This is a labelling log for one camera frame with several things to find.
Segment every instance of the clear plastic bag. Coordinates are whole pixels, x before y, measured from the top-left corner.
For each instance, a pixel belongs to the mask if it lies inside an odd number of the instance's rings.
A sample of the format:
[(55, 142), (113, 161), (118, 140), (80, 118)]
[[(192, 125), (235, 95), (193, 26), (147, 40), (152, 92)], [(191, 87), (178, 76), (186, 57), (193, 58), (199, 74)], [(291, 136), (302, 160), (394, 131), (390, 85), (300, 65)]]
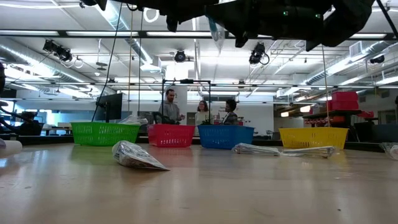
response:
[(210, 27), (211, 37), (213, 38), (216, 47), (218, 49), (218, 53), (221, 53), (221, 49), (224, 45), (225, 40), (225, 29), (224, 27), (218, 25), (212, 18), (207, 17)]
[(384, 149), (388, 157), (398, 160), (398, 142), (384, 142), (380, 144), (380, 147)]
[(280, 152), (277, 148), (254, 146), (251, 144), (239, 143), (232, 148), (233, 152), (238, 154), (260, 154), (266, 156), (280, 156)]
[(333, 146), (324, 147), (311, 147), (305, 149), (287, 149), (283, 150), (281, 156), (320, 156), (323, 158), (329, 158), (336, 153), (336, 148)]
[(168, 170), (139, 145), (129, 141), (119, 141), (112, 147), (113, 158), (126, 167)]
[(148, 120), (146, 118), (140, 119), (135, 115), (130, 115), (120, 121), (119, 124), (143, 125), (148, 124)]

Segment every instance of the blue basket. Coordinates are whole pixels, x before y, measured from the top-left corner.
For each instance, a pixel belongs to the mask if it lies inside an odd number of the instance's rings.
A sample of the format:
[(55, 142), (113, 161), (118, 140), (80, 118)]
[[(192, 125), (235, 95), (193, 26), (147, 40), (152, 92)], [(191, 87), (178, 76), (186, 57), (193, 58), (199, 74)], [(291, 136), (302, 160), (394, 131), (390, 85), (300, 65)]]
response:
[(199, 125), (200, 143), (205, 148), (232, 149), (239, 143), (251, 144), (254, 128), (238, 125)]

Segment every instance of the monitor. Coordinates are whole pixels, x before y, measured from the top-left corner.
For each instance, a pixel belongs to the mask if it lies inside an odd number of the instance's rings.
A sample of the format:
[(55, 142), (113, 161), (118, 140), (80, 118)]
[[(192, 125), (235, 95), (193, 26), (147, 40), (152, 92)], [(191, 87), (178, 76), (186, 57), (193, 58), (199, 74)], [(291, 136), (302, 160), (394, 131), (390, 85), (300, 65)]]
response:
[(122, 101), (123, 93), (102, 96), (101, 99), (98, 98), (98, 109), (95, 114), (95, 120), (106, 121), (108, 123), (111, 119), (121, 119)]

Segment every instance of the desk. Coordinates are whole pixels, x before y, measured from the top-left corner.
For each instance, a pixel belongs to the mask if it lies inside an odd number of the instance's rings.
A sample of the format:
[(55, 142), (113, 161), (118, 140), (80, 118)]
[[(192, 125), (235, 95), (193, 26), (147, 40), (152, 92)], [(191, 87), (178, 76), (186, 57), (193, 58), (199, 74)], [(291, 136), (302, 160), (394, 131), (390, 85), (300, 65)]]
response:
[(142, 145), (171, 171), (122, 167), (110, 147), (30, 146), (0, 167), (1, 223), (395, 223), (396, 161)]
[(71, 134), (72, 130), (70, 128), (43, 128), (42, 131), (45, 131), (45, 135), (49, 136), (50, 135), (50, 131), (55, 131), (55, 134), (57, 133), (58, 130), (64, 130), (67, 132), (67, 134)]

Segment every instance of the woman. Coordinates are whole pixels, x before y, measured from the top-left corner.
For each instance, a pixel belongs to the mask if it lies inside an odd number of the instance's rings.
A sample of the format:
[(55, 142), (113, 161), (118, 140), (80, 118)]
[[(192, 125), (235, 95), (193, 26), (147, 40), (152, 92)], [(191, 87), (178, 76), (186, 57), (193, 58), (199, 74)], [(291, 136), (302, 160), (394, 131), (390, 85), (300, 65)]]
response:
[(206, 101), (202, 100), (198, 105), (198, 112), (195, 114), (195, 124), (201, 125), (204, 121), (210, 121), (213, 124), (213, 115), (210, 114), (209, 117), (209, 107), (207, 106)]
[(227, 100), (225, 102), (225, 112), (227, 112), (221, 124), (238, 125), (238, 116), (234, 113), (236, 109), (236, 101)]

